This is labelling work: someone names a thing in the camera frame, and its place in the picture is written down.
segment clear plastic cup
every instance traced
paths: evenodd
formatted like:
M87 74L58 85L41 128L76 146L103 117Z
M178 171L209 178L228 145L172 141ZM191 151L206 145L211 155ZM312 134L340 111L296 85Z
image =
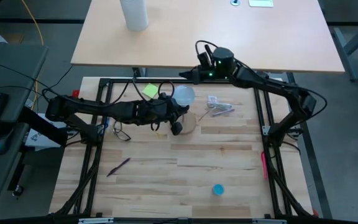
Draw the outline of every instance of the clear plastic cup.
M196 93L193 88L187 85L180 85L175 88L173 98L177 101L179 106L188 106L192 104L196 98Z

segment light wood desk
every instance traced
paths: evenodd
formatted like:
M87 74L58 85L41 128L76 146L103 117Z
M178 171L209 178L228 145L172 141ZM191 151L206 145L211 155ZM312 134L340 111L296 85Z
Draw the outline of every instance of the light wood desk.
M99 78L85 77L80 97L94 100L98 83ZM123 87L124 84L113 85L111 101ZM190 111L197 119L207 110L208 95L231 103L235 111L215 118L206 115L187 135L173 136L168 124L161 124L160 137L148 125L125 125L123 130L131 136L130 142L122 142L113 135L110 129L113 120L110 119L104 137L93 214L103 212L105 217L145 218L263 218L265 213L273 215L269 183L264 179L260 160L262 141L253 89L235 88L230 84L202 84L193 88L196 100ZM163 86L162 91L170 93L170 86ZM121 100L139 98L134 87L129 85ZM286 99L277 95L271 95L270 99L275 119L281 120L288 113ZM83 114L81 118L87 123L91 121L90 115ZM281 150L288 188L302 206L312 212L300 155L290 146L283 145ZM85 145L82 144L65 149L51 212L62 207L77 187L84 153ZM115 175L106 177L128 157L132 159L126 165ZM213 195L214 184L224 185L224 195ZM279 190L277 195L284 211Z
M92 0L71 63L192 68L197 40L234 52L256 70L343 73L317 0L146 0L149 26L129 31L119 0Z

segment pen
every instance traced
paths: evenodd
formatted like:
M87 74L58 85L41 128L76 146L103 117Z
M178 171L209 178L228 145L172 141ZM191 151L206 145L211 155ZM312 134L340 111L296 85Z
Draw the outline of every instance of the pen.
M109 174L107 175L110 176L111 174L115 173L115 171L117 171L118 169L120 169L123 165L125 165L125 163L127 163L130 160L130 158L124 160L124 162L122 162L121 164L119 164L116 168L112 169Z
M217 112L217 113L215 113L215 114L212 114L212 117L217 116L217 115L220 115L220 114L232 112L232 111L234 111L234 109L229 109L229 110L226 110L226 111Z

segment gray floor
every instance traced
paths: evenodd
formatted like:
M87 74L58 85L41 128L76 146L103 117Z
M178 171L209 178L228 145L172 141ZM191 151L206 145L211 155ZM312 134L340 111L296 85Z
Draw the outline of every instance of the gray floor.
M90 1L39 1L27 0L33 14L39 18L85 18ZM329 21L358 21L358 1L323 1ZM28 17L19 0L3 1L0 16ZM82 25L41 24L45 45L50 48L40 81L54 84L69 68L76 41ZM341 28L345 38L350 39L358 27ZM0 31L23 32L25 44L39 44L39 36L33 24L0 24ZM358 71L358 51L351 56ZM174 77L178 70L150 69L151 77ZM129 68L74 67L56 87L62 94L79 89L82 77L131 76ZM329 102L327 110L308 122L316 157L326 187L333 217L358 221L358 84L349 82L347 75L296 73L301 86L323 94ZM46 103L40 101L40 112ZM30 161L48 160L42 166L28 166L21 182L25 194L16 200L11 193L3 192L0 198L0 218L45 215L58 174L58 162L62 152L56 150L48 156L36 156ZM311 177L306 153L302 153L305 176L312 205L317 211L319 203Z

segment yellow sticky note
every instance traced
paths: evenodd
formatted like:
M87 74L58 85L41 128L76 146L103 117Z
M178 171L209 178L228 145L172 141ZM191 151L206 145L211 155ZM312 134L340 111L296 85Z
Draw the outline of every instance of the yellow sticky note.
M142 91L146 96L153 98L158 93L158 87L149 83Z

